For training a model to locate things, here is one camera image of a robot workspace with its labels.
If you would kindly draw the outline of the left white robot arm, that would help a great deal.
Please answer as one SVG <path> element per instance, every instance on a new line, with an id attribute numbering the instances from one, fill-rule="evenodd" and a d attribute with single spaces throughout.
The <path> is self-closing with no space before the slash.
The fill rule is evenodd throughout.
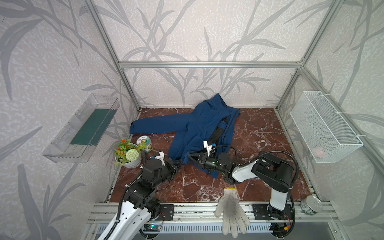
<path id="1" fill-rule="evenodd" d="M 140 174 L 126 186 L 115 217 L 103 231 L 100 240 L 132 240 L 149 220 L 161 213 L 161 202 L 155 197 L 156 188 L 171 182 L 183 162 L 166 159 L 163 152 L 150 157 Z"/>

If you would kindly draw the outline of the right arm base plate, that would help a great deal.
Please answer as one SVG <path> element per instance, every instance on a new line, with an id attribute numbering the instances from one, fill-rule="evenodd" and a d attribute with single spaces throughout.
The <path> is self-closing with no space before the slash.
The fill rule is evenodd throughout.
<path id="1" fill-rule="evenodd" d="M 252 204 L 254 217 L 256 220 L 293 220 L 295 211 L 291 204 L 286 204 L 283 211 L 272 208 L 269 204 Z"/>

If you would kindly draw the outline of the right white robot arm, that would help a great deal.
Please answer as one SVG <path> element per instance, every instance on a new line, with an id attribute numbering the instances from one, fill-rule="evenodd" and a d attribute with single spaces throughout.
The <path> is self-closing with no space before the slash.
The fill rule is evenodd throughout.
<path id="1" fill-rule="evenodd" d="M 221 173 L 225 182 L 230 185 L 224 189 L 215 210 L 215 217 L 223 219 L 223 234 L 231 234 L 233 238 L 237 238 L 239 232 L 247 232 L 251 222 L 240 205 L 240 196 L 235 185 L 250 179 L 260 179 L 271 188 L 271 198 L 265 214 L 280 221 L 271 226 L 272 235 L 276 239 L 289 235 L 296 219 L 294 215 L 289 216 L 286 213 L 286 206 L 288 202 L 294 202 L 291 192 L 300 173 L 295 157 L 282 151 L 282 155 L 292 159 L 288 162 L 276 156 L 279 151 L 260 152 L 249 162 L 238 165 L 228 153 L 217 154 L 217 149 L 218 147 L 208 145 L 204 152 L 190 153 L 189 160 L 209 173 Z"/>

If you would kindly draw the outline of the blue zip-up jacket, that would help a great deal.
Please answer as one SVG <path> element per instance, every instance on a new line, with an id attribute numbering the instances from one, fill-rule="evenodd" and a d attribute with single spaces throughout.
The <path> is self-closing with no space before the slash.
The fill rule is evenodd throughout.
<path id="1" fill-rule="evenodd" d="M 132 122 L 131 134 L 176 133 L 169 148 L 169 157 L 174 161 L 189 162 L 189 153 L 203 151 L 204 141 L 219 146 L 218 153 L 229 150 L 235 121 L 240 110 L 226 105 L 219 94 L 198 104 L 193 112 L 157 116 Z"/>

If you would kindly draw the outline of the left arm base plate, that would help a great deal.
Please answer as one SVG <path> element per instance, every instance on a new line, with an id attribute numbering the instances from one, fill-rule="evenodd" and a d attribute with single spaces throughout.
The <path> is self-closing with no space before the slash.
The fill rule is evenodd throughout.
<path id="1" fill-rule="evenodd" d="M 174 218 L 174 204 L 160 204 L 152 212 L 151 220 L 154 221 L 172 221 Z"/>

